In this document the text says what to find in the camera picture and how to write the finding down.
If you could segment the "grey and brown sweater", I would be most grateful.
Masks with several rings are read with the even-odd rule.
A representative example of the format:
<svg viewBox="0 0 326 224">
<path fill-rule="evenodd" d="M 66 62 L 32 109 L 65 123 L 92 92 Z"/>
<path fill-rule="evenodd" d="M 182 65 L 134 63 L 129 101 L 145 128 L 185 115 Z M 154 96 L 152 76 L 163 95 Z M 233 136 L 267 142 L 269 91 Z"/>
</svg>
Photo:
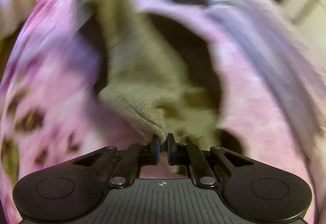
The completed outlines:
<svg viewBox="0 0 326 224">
<path fill-rule="evenodd" d="M 221 85 L 208 45 L 178 21 L 130 0 L 78 0 L 78 31 L 100 53 L 95 89 L 146 139 L 220 144 Z"/>
</svg>

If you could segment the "pink floral bed blanket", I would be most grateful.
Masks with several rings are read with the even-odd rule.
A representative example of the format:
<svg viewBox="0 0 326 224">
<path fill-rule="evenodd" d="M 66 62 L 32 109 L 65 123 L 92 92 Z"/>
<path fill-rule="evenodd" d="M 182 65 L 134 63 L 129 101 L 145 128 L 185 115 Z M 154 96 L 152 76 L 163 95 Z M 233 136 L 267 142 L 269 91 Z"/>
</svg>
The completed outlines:
<svg viewBox="0 0 326 224">
<path fill-rule="evenodd" d="M 207 42 L 220 79 L 220 144 L 313 185 L 309 223 L 325 223 L 325 69 L 273 0 L 213 6 L 130 0 L 138 13 L 178 21 Z M 1 0 L 1 203 L 19 223 L 13 187 L 27 174 L 107 145 L 149 141 L 95 86 L 97 49 L 78 31 L 78 0 Z"/>
</svg>

